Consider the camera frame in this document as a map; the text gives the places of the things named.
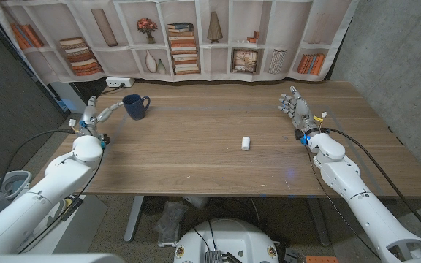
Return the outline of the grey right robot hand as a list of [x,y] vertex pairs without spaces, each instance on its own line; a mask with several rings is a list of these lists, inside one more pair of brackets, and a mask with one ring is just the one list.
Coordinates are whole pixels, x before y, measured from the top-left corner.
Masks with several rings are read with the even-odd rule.
[[278,109],[290,117],[296,129],[307,137],[313,137],[319,133],[314,114],[294,86],[290,87],[290,94],[282,94],[279,101],[281,104]]

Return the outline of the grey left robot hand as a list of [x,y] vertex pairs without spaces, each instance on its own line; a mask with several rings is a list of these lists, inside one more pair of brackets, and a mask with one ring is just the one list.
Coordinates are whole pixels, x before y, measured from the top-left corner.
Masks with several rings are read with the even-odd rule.
[[103,111],[101,111],[100,114],[97,114],[96,103],[97,103],[97,97],[92,96],[88,100],[88,104],[86,108],[84,109],[82,118],[80,119],[80,122],[79,122],[80,132],[84,135],[91,135],[91,136],[98,137],[99,136],[99,133],[97,131],[98,122],[100,123],[105,122],[115,110],[117,110],[119,107],[121,107],[124,104],[123,102],[115,103],[105,108]]

